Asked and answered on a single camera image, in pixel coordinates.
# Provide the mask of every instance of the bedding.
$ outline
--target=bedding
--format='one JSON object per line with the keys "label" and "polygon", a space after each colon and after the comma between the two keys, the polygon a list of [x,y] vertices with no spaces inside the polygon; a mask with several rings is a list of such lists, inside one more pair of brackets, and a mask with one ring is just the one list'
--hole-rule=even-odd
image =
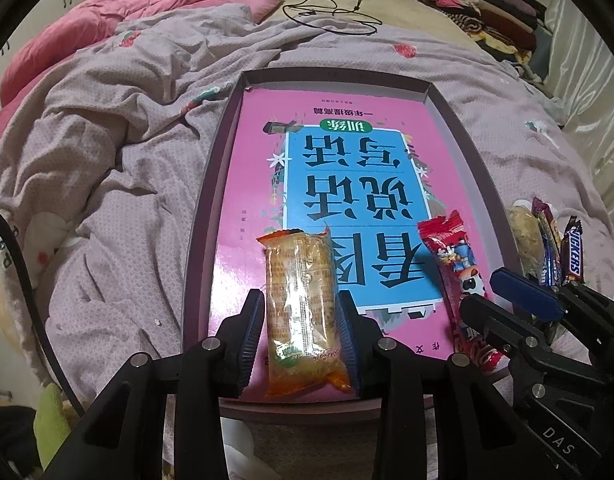
{"label": "bedding", "polygon": [[[270,19],[284,18],[283,5],[303,0],[281,0]],[[358,0],[334,0],[339,7],[353,9]],[[362,0],[359,12],[378,18],[386,25],[419,30],[441,41],[478,51],[478,46],[452,21],[437,10],[416,0]]]}
{"label": "bedding", "polygon": [[[357,27],[308,19],[317,27]],[[561,229],[569,215],[579,216],[586,279],[614,298],[612,228],[583,162],[522,81],[468,41],[466,48],[389,25],[362,40],[290,20],[256,25],[248,7],[227,4],[122,22],[116,36],[50,70],[0,141],[0,211],[18,231],[47,333],[78,396],[93,399],[134,352],[180,350],[196,197],[242,70],[343,66],[433,82],[506,206],[539,196],[558,209]],[[401,56],[396,44],[414,46],[416,56]],[[1,251],[6,302],[28,361],[47,382],[6,260]]]}
{"label": "bedding", "polygon": [[215,7],[226,3],[250,5],[256,22],[279,0],[87,0],[29,40],[12,59],[1,80],[1,107],[43,70],[114,34],[123,20],[154,16],[172,9]]}

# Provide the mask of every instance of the green plush toy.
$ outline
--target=green plush toy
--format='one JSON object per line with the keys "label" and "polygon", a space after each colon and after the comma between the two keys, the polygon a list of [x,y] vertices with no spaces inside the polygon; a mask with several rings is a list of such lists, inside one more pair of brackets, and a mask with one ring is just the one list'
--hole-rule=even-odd
{"label": "green plush toy", "polygon": [[38,410],[34,419],[34,435],[40,465],[43,469],[51,462],[58,448],[61,447],[70,427],[63,413],[63,401],[58,386],[50,384],[40,394]]}

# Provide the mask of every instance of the orange snack wrapper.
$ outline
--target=orange snack wrapper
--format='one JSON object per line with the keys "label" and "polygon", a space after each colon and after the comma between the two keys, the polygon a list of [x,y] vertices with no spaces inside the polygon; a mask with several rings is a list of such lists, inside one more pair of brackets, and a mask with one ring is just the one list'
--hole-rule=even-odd
{"label": "orange snack wrapper", "polygon": [[258,238],[265,247],[268,396],[330,383],[351,391],[335,330],[331,236],[300,229]]}

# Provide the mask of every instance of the book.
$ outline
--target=book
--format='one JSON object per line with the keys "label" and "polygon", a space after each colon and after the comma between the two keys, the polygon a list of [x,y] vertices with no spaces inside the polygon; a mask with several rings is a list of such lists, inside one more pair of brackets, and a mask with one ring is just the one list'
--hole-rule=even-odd
{"label": "book", "polygon": [[[322,91],[244,93],[221,210],[209,333],[265,288],[257,237],[331,231],[338,289],[415,352],[446,359],[454,335],[436,257],[417,223],[458,209],[484,254],[467,192],[424,102]],[[486,258],[478,261],[488,277]],[[266,399],[266,332],[244,400]],[[341,400],[331,386],[296,402]]]}

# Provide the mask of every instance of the white wardrobe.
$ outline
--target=white wardrobe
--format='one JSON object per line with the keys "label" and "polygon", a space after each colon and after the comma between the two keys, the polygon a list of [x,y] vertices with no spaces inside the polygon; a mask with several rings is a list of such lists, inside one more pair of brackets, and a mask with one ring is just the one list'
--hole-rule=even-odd
{"label": "white wardrobe", "polygon": [[83,1],[85,0],[40,0],[1,47],[0,83],[2,74],[12,60],[14,53],[16,53],[27,40],[36,36],[41,30],[47,27],[47,25],[55,22],[55,20],[63,16],[65,12]]}

